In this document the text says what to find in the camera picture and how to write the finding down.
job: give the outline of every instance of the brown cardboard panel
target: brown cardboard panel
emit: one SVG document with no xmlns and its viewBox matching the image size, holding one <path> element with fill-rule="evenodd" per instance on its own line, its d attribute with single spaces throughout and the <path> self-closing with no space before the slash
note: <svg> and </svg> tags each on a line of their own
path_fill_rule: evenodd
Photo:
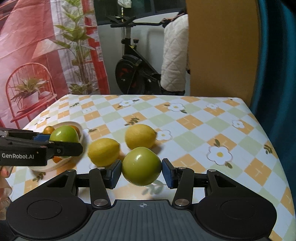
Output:
<svg viewBox="0 0 296 241">
<path fill-rule="evenodd" d="M 256 0 L 186 0 L 192 96 L 250 104 L 259 52 Z"/>
</svg>

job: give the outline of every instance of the crosshair logo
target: crosshair logo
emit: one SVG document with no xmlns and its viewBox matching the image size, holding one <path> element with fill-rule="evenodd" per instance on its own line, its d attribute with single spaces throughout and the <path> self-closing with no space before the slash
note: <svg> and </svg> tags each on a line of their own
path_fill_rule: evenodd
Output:
<svg viewBox="0 0 296 241">
<path fill-rule="evenodd" d="M 140 206 L 141 208 L 145 208 L 145 207 L 147 207 L 148 205 L 147 205 L 146 203 L 141 203 L 139 206 Z"/>
</svg>

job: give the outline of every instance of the exercise bike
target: exercise bike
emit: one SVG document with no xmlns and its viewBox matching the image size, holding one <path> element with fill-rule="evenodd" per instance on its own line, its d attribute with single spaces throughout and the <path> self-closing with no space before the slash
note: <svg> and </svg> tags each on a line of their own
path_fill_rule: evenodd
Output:
<svg viewBox="0 0 296 241">
<path fill-rule="evenodd" d="M 135 26 L 163 26 L 170 20 L 159 23 L 135 23 L 136 17 L 108 16 L 111 28 L 125 27 L 125 38 L 121 40 L 124 44 L 124 55 L 116 65 L 116 82 L 123 94 L 154 94 L 154 95 L 183 95 L 182 92 L 169 92 L 161 88 L 159 74 L 151 64 L 137 51 L 139 39 L 133 39 L 131 44 L 131 28 Z"/>
</svg>

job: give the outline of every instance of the bowl of fruit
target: bowl of fruit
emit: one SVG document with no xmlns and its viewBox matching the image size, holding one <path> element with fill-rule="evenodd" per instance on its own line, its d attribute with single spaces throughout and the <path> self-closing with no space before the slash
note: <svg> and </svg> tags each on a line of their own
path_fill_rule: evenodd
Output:
<svg viewBox="0 0 296 241">
<path fill-rule="evenodd" d="M 44 128 L 43 134 L 50 135 L 51 141 L 80 142 L 83 140 L 82 126 L 74 121 L 58 123 Z M 35 172 L 51 172 L 72 159 L 71 156 L 54 156 L 44 167 L 29 167 Z"/>
</svg>

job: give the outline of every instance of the tablecloth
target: tablecloth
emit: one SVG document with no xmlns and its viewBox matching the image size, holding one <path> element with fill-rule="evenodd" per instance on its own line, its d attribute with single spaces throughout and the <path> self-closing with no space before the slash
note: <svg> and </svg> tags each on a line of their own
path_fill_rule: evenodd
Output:
<svg viewBox="0 0 296 241">
<path fill-rule="evenodd" d="M 63 121 L 82 125 L 87 144 L 101 137 L 120 143 L 122 156 L 129 152 L 125 130 L 137 123 L 157 132 L 152 150 L 160 159 L 195 172 L 216 169 L 268 199 L 276 208 L 277 221 L 272 241 L 295 241 L 295 211 L 289 185 L 278 156 L 264 130 L 246 104 L 239 98 L 138 95 L 66 95 L 34 118 L 25 129 L 42 132 L 46 126 Z M 48 173 L 35 173 L 28 167 L 15 167 L 8 178 L 15 200 L 67 169 L 88 173 L 95 166 L 87 157 L 73 158 Z M 138 187 L 120 177 L 115 199 L 168 199 L 176 190 L 166 187 L 162 174 L 151 185 Z M 79 197 L 90 203 L 89 190 L 81 188 Z M 194 189 L 193 201 L 204 197 L 202 188 Z"/>
</svg>

